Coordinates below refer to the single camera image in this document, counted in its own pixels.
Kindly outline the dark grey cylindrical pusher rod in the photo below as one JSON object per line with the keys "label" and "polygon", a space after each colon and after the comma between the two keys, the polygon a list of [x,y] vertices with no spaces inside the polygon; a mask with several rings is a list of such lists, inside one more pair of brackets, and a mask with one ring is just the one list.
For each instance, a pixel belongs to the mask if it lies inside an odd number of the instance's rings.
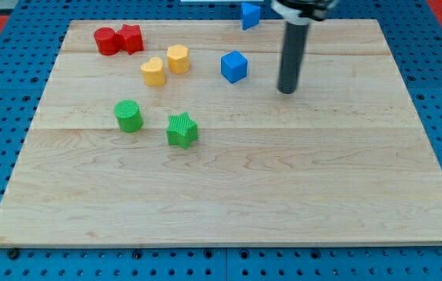
{"label": "dark grey cylindrical pusher rod", "polygon": [[277,83],[281,93],[292,94],[297,89],[307,36],[308,25],[286,23]]}

